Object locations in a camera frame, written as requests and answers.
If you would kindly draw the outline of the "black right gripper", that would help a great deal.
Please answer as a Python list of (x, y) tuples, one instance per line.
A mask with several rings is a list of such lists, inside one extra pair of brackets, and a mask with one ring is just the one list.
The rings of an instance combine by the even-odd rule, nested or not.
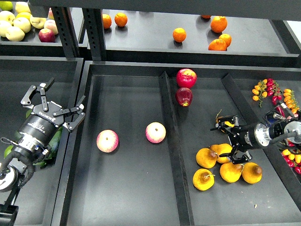
[(252, 156), (248, 150), (268, 146), (268, 127), (264, 124), (239, 126), (237, 115), (217, 116), (215, 127), (210, 130), (220, 130), (229, 134), (232, 149), (228, 153), (220, 154), (219, 157), (226, 157), (233, 164), (249, 162)]

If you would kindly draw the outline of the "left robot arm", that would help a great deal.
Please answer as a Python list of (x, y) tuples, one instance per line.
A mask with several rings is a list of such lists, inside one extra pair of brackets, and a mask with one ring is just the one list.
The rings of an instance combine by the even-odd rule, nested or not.
[(61, 128), (73, 132), (85, 118), (84, 96), (72, 108), (63, 108), (47, 99), (46, 92), (53, 83), (51, 78), (47, 83), (28, 88), (21, 100), (21, 105), (28, 108), (28, 112), (25, 122), (17, 130), (17, 140), (0, 139), (8, 144), (10, 150), (0, 164), (0, 191), (10, 193), (0, 206), (0, 223), (3, 226), (14, 225), (18, 214), (15, 201), (20, 190), (38, 167), (43, 167), (47, 160), (55, 156)]

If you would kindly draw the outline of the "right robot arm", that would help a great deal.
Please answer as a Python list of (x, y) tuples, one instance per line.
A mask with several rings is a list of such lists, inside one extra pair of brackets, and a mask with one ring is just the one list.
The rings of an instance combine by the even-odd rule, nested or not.
[(234, 164), (249, 162), (252, 156), (249, 150), (263, 149), (289, 139), (294, 144), (301, 143), (301, 120), (294, 116), (293, 112), (283, 103), (278, 106), (286, 111), (291, 118), (288, 119), (275, 109), (265, 114), (264, 123), (255, 122), (248, 125), (240, 125), (238, 117), (222, 116), (216, 119), (215, 127), (228, 135), (232, 149), (219, 154), (226, 157)]

